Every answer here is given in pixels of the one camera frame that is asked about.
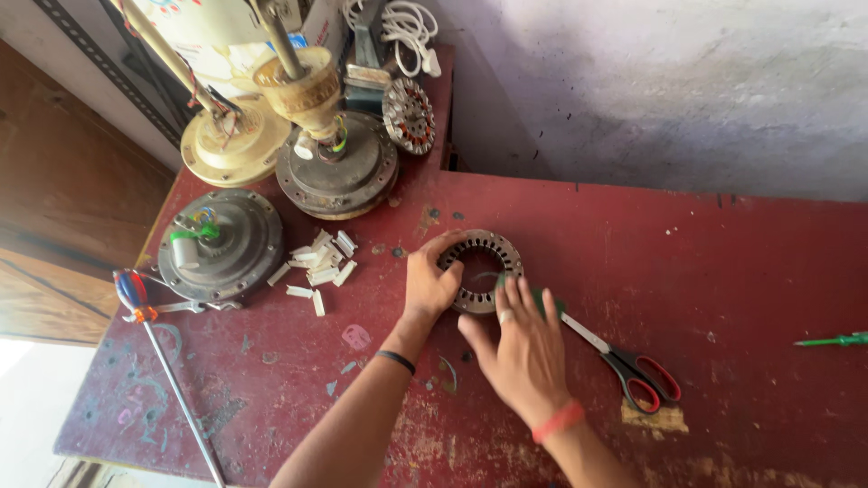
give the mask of power cord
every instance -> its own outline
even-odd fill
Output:
[[[346,0],[344,2],[342,9],[344,19],[346,19],[347,25],[353,31],[356,30],[356,22],[359,18],[359,12],[365,7],[364,3],[365,0]],[[432,27],[430,29],[425,25],[426,16],[431,20]],[[437,62],[437,53],[434,52],[434,49],[425,47],[428,41],[437,35],[437,30],[437,19],[434,18],[430,10],[419,3],[408,2],[406,0],[391,0],[383,9],[384,34],[380,40],[383,42],[395,42],[395,60],[398,62],[398,67],[407,77],[412,78],[418,75],[419,70],[435,78],[441,75],[440,63]],[[399,52],[401,44],[416,53],[415,69],[409,70],[401,63]]]

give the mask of red and black scissors handle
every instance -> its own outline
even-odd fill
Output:
[[[627,397],[627,401],[634,409],[650,415],[660,410],[661,399],[664,401],[678,401],[681,399],[681,387],[678,386],[672,375],[663,366],[660,366],[657,361],[648,356],[628,353],[611,345],[609,345],[609,348],[611,351],[600,355],[618,374],[618,378],[621,380],[621,388],[624,390],[624,396]],[[654,378],[643,372],[641,363],[647,363],[650,368],[659,373],[666,380],[668,388],[660,386]],[[652,400],[652,405],[649,408],[641,406],[636,401],[635,396],[630,391],[631,386],[639,386],[648,392],[648,396]]]

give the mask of workbench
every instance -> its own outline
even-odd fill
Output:
[[[343,229],[359,245],[350,279],[319,287],[324,317],[285,294],[285,285],[307,286],[293,269],[244,297],[243,310],[157,320],[229,484],[268,485],[401,314],[408,253],[452,228],[503,235],[531,282],[550,287],[570,315],[680,381],[682,401],[646,418],[625,406],[596,350],[563,328],[571,392],[646,485],[868,484],[868,348],[792,346],[865,329],[868,206],[441,171],[454,49],[440,46],[438,56],[443,76],[425,86],[437,144],[426,157],[400,156],[388,201],[350,221],[319,221],[274,177],[249,187],[279,210],[287,250],[320,228]],[[210,189],[181,171],[142,269],[155,263],[173,215]],[[55,452],[210,479],[148,336],[125,313],[102,339]],[[428,340],[381,485],[566,485],[480,373],[456,322],[444,313]],[[342,339],[350,325],[370,344]]]

